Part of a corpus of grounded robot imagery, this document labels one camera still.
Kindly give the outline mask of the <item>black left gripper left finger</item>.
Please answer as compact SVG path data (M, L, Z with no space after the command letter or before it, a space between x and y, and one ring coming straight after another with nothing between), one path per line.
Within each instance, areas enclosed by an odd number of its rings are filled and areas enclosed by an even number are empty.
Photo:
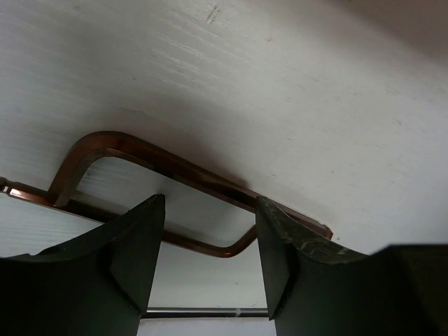
M36 255L1 259L2 335L135 335L165 226L165 197Z

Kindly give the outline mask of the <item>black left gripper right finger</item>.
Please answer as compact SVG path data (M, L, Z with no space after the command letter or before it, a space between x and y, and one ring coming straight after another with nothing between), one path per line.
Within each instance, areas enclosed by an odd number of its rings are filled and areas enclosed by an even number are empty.
M390 245L365 255L257 199L269 319L278 335L446 335L447 246Z

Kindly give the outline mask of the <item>small brown hex key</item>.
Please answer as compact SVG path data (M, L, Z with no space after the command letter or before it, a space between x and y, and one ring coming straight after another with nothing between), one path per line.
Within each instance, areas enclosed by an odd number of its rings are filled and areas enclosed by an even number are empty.
M107 223L118 215L106 210L90 206L77 200L70 200L65 206L56 207L46 200L46 191L23 183L1 178L1 192L17 200L25 201L48 209L89 219L98 223ZM215 246L168 230L164 231L162 240L165 243L201 253L215 258L231 258L247 249L257 239L256 226L252 226L235 243L230 246Z

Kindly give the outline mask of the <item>large brown hex key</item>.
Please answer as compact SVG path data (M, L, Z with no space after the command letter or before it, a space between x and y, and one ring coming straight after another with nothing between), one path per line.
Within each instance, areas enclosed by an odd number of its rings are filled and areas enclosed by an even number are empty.
M240 209L256 212L258 193L147 141L115 131L93 132L79 139L66 154L46 200L56 207L67 204L89 166L109 157L132 162Z

